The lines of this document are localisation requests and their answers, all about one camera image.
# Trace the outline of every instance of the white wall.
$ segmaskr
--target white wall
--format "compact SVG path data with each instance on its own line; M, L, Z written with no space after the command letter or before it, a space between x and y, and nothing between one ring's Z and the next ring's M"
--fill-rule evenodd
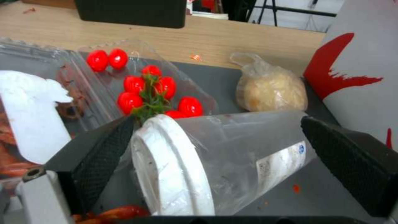
M312 0L275 0L277 6L315 10L322 12L338 13L344 0L318 0L318 3L311 7ZM263 6L264 0L257 0L256 6ZM267 0L267 5L272 5L272 0ZM261 8L254 8L249 22L259 19ZM297 12L277 11L278 26L296 29L306 29L318 32L326 32L333 17L315 16ZM271 9L264 9L261 24L274 25Z

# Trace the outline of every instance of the crumb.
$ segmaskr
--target crumb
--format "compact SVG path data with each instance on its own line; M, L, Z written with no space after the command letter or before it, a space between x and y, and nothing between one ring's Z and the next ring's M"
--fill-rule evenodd
M195 60L195 61L203 61L201 55L194 55L194 54L192 54L192 55L190 56L190 58L193 59L193 60Z
M22 14L27 14L27 13L35 12L35 11L36 11L35 8L30 8L30 9L28 9L28 10L25 10Z
M301 187L299 185L295 184L295 185L293 185L293 191L296 194L299 194L301 192Z

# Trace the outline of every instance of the screw hole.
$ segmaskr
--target screw hole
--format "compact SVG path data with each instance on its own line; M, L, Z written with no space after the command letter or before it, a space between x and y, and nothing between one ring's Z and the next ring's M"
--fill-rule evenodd
M34 176L39 173L39 169L31 170L27 173L28 176Z
M196 218L190 221L189 224L207 224L207 221L201 218Z
M276 222L276 224L295 224L287 218L282 218Z

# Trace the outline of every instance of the gray tray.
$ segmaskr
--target gray tray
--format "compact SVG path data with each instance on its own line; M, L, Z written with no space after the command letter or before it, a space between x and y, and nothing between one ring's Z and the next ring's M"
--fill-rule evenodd
M242 75L240 70L185 63L174 65L216 99L220 114L245 112L235 102L235 87ZM309 100L306 112L337 124L313 90L307 84L306 87ZM135 197L137 189L130 178L130 169L131 166L128 166L112 176L94 208L95 212L126 204L144 204L142 198ZM300 193L295 193L293 185L301 187ZM380 224L386 220L369 216L319 159L245 207L238 215L346 216L369 224Z

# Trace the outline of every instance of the wooden table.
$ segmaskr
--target wooden table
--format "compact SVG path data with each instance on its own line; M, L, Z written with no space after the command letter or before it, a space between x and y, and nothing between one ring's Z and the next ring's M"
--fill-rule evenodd
M35 12L23 14L32 7ZM193 16L182 29L86 22L73 9L15 2L0 5L0 36L71 50L135 37L169 61L230 68L237 68L229 62L231 53L254 52L301 74L324 34ZM191 54L203 61L190 59Z

